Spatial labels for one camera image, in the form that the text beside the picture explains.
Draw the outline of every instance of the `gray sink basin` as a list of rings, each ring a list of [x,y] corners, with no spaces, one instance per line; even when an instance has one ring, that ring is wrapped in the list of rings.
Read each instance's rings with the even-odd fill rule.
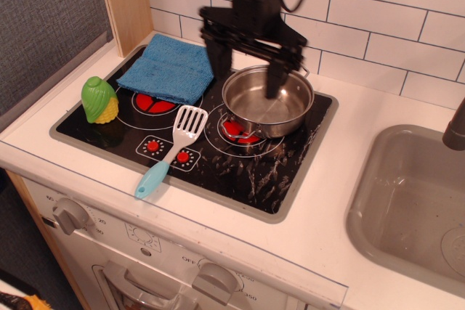
[[[465,152],[441,137],[412,125],[381,132],[347,231],[373,262],[465,298]]]

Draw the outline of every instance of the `stainless steel pan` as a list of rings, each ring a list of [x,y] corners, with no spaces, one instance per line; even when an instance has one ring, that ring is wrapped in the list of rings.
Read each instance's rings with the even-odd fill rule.
[[[230,119],[242,125],[248,134],[228,136],[276,138],[290,134],[302,125],[315,98],[310,82],[299,73],[291,72],[274,99],[266,98],[266,84],[266,65],[239,70],[226,80],[222,94]]]

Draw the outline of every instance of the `wooden panel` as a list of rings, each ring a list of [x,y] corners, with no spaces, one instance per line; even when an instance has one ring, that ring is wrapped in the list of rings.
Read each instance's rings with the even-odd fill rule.
[[[149,0],[105,0],[119,55],[126,57],[152,30]]]
[[[34,222],[39,228],[42,236],[45,239],[45,242],[47,243],[50,250],[52,251],[55,259],[57,259],[57,262],[60,265],[60,268],[62,269],[63,274],[68,279],[71,287],[74,290],[74,293],[76,294],[77,298],[81,302],[81,305],[84,307],[85,310],[91,310],[89,304],[87,303],[84,295],[81,292],[81,289],[79,288],[77,282],[74,280],[74,277],[71,274],[71,270],[69,270],[68,265],[66,264],[66,261],[63,258],[57,246],[57,243],[55,242],[52,235],[49,233],[49,231],[45,227],[44,222],[42,221],[41,215],[39,211],[37,210],[36,204],[33,202],[31,194],[29,194],[29,190],[26,187],[26,184],[24,183],[23,179],[21,178],[21,176],[18,176],[17,174],[14,174],[10,171],[7,171],[7,174],[8,174],[8,177],[12,180],[12,183],[15,186],[17,192],[20,194],[21,199],[23,200],[26,208],[29,211],[29,214],[32,216]]]

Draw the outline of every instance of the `gray knob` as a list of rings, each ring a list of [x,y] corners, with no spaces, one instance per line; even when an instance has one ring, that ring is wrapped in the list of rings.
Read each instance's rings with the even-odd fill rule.
[[[202,266],[192,288],[207,295],[222,305],[226,305],[233,295],[238,281],[225,268],[213,263]]]
[[[66,235],[71,235],[75,229],[82,229],[89,219],[89,214],[78,203],[62,198],[53,208],[53,216]]]

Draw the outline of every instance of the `oven door handle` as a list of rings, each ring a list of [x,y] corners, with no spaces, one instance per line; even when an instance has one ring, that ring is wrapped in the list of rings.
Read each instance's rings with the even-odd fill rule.
[[[103,269],[103,274],[113,287],[132,301],[152,310],[195,310],[197,303],[182,294],[176,294],[172,299],[165,299],[145,292],[136,287],[126,278],[128,270],[117,263],[109,261]]]

